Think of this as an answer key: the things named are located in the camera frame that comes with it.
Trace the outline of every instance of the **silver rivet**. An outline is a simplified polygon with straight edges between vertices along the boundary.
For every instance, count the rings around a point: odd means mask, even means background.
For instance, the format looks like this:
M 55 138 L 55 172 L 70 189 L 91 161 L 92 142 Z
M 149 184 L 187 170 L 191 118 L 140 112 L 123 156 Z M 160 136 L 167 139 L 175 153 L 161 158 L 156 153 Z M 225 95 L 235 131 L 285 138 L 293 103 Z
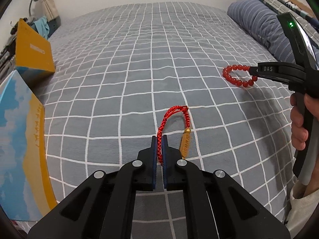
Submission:
M 225 177 L 225 172 L 222 171 L 222 170 L 217 170 L 215 172 L 215 175 L 218 177 L 218 178 L 224 178 Z
M 97 171 L 94 173 L 94 177 L 97 178 L 97 179 L 100 179 L 104 176 L 104 172 L 102 171 Z
M 178 164 L 179 166 L 185 166 L 185 165 L 187 164 L 187 161 L 185 161 L 184 159 L 179 159 L 179 160 L 177 161 L 177 164 Z
M 140 160 L 135 160 L 132 164 L 134 167 L 140 167 L 143 164 L 143 162 Z

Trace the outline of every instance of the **curtain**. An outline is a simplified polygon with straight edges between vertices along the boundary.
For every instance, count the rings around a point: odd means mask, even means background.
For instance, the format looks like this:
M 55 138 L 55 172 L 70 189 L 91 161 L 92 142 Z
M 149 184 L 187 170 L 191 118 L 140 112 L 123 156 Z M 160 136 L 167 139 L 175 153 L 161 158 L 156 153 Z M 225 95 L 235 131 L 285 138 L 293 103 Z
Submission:
M 47 21 L 51 21 L 59 16 L 54 0 L 41 0 Z

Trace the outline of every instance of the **bed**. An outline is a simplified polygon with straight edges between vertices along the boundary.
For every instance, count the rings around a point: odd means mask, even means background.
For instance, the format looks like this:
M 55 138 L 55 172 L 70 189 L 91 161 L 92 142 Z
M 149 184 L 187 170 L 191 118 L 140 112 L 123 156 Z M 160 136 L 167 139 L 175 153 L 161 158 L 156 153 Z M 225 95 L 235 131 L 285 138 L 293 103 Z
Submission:
M 284 220 L 294 183 L 291 92 L 270 80 L 249 88 L 224 80 L 227 65 L 275 61 L 226 12 L 184 2 L 111 7 L 63 23 L 50 42 L 56 73 L 35 93 L 58 202 L 94 171 L 136 159 L 166 110 L 188 105 L 188 160 L 225 170 Z M 168 119 L 170 146 L 179 148 L 183 130 L 182 114 Z M 163 189 L 160 165 L 155 191 L 137 193 L 133 219 L 133 239 L 187 237 L 182 192 Z

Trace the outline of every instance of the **red string bracelet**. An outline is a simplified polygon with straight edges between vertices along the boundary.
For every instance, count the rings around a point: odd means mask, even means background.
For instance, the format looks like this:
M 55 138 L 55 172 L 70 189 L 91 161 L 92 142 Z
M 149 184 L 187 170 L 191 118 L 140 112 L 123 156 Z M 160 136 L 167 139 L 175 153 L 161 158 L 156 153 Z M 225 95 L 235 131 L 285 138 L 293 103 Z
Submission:
M 159 127 L 159 130 L 157 132 L 157 158 L 161 165 L 163 165 L 163 156 L 162 156 L 162 132 L 164 129 L 164 126 L 166 124 L 167 119 L 172 116 L 175 113 L 183 112 L 185 116 L 185 122 L 186 122 L 186 128 L 190 127 L 190 120 L 189 120 L 189 114 L 188 114 L 188 107 L 187 106 L 173 106 L 171 107 L 164 115 L 162 124 Z
M 230 82 L 231 84 L 237 85 L 238 87 L 243 86 L 243 87 L 248 87 L 253 86 L 254 82 L 258 80 L 257 76 L 252 76 L 249 81 L 241 81 L 237 80 L 235 77 L 232 77 L 229 73 L 232 70 L 243 70 L 243 71 L 249 71 L 250 66 L 245 66 L 245 65 L 233 65 L 233 66 L 227 66 L 226 68 L 223 69 L 223 77 Z

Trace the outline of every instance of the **device handle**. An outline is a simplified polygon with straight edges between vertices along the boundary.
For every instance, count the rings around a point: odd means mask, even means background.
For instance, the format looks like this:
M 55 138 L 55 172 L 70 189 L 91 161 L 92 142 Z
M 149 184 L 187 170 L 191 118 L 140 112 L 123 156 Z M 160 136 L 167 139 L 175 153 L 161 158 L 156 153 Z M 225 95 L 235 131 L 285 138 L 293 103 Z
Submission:
M 306 147 L 302 151 L 296 150 L 293 173 L 302 184 L 308 185 L 319 153 L 319 122 L 305 107 L 304 94 L 295 93 L 299 112 L 304 117 L 303 127 L 308 131 Z

